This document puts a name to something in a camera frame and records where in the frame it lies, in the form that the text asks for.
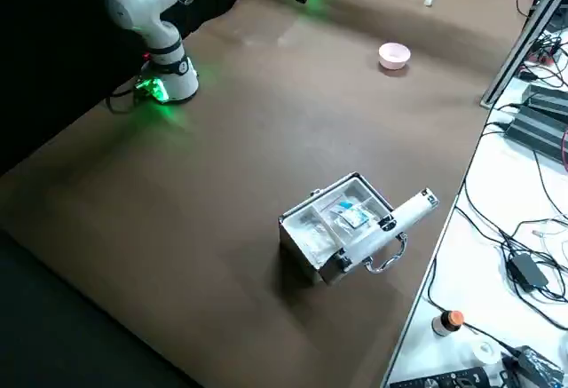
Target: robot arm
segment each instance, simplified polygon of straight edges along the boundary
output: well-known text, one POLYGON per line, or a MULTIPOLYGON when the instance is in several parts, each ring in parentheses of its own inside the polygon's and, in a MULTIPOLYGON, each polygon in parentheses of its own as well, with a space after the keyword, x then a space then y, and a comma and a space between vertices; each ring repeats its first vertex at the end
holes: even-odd
POLYGON ((135 92, 145 92, 161 103, 189 100, 199 86, 197 73, 185 54, 176 26, 161 14, 176 3, 193 0, 106 0, 111 19, 119 27, 140 34, 150 60, 142 67, 135 92))

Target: small white bowl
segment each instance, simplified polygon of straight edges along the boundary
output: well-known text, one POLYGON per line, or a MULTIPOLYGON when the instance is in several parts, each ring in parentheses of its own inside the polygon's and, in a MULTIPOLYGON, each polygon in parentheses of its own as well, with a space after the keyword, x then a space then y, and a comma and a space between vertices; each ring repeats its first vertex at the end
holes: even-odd
POLYGON ((379 48, 379 62, 389 70, 400 70, 410 59, 410 50, 403 44, 389 43, 379 48))

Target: red cable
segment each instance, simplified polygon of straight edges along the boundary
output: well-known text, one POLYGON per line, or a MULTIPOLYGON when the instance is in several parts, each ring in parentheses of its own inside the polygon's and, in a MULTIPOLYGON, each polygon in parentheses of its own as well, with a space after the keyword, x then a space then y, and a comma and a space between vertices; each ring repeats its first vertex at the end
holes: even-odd
POLYGON ((560 154, 562 155, 562 163, 564 163, 564 168, 568 172, 568 162, 566 161, 566 147, 564 144, 566 143, 566 136, 568 135, 568 128, 564 131, 564 135, 562 136, 562 143, 560 144, 560 154))

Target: brown mat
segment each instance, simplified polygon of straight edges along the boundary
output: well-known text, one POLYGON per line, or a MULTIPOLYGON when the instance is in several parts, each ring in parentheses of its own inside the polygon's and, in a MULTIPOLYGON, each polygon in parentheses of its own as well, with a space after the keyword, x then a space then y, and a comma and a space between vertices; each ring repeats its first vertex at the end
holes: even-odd
POLYGON ((0 223, 207 387, 376 386, 485 119, 476 100, 520 32, 514 3, 240 0, 185 41, 193 102, 94 108, 0 180, 0 223), (389 40, 413 52, 396 74, 377 67, 389 40), (442 205, 391 271, 306 289, 277 218, 354 170, 394 205, 424 186, 442 205))

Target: black wall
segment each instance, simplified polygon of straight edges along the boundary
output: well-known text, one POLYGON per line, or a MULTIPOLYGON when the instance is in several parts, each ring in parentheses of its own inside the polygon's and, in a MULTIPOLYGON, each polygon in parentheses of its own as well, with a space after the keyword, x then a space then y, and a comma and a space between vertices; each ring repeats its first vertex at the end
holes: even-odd
MULTIPOLYGON (((195 0, 164 19, 183 36, 236 0, 195 0)), ((144 46, 116 27, 105 0, 5 0, 4 91, 0 98, 0 174, 32 153, 134 76, 144 46)))

